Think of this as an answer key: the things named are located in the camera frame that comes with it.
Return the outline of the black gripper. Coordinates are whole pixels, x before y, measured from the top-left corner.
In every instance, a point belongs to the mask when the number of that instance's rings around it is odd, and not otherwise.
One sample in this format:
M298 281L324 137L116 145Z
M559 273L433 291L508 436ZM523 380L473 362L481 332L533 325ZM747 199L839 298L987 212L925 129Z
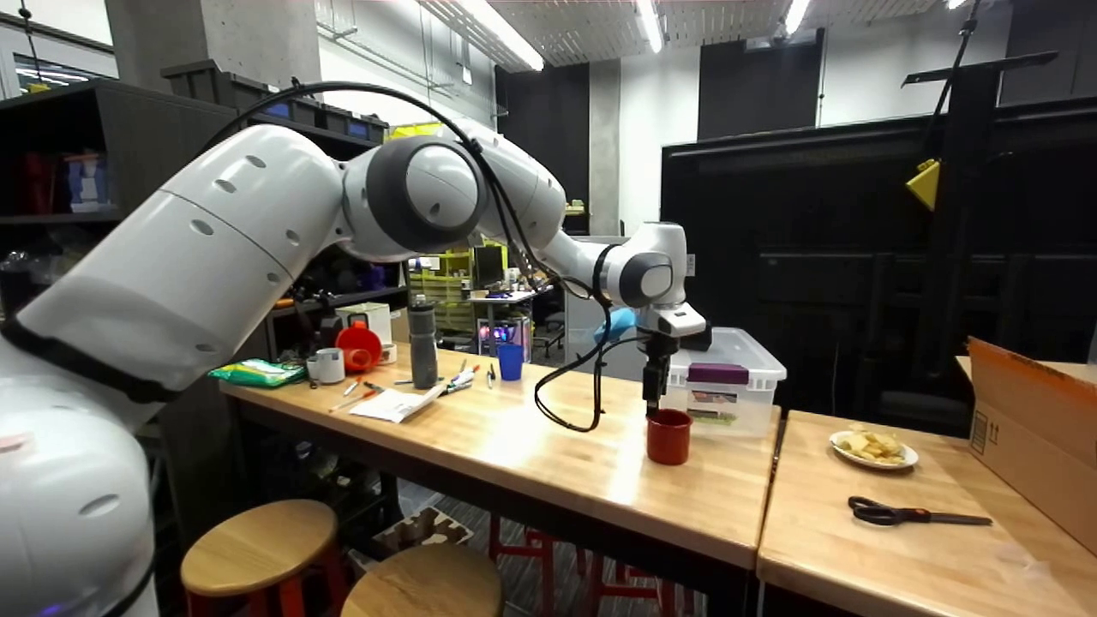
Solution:
M643 391L643 418L654 418L657 411L669 411L669 393L666 377L669 377L669 361L678 351L678 344L666 332L643 332L639 337L639 354L643 354L643 371L639 371L639 391Z

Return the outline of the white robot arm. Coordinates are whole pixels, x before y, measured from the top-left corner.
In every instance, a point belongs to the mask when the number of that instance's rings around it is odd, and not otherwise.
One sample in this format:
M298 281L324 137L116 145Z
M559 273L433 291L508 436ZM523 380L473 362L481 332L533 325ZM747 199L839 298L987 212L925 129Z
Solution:
M0 332L0 617L157 617L135 429L226 362L330 247L394 263L509 235L540 271L633 307L650 338L706 328L683 225L597 242L561 217L559 179L501 133L339 162L257 123L203 152Z

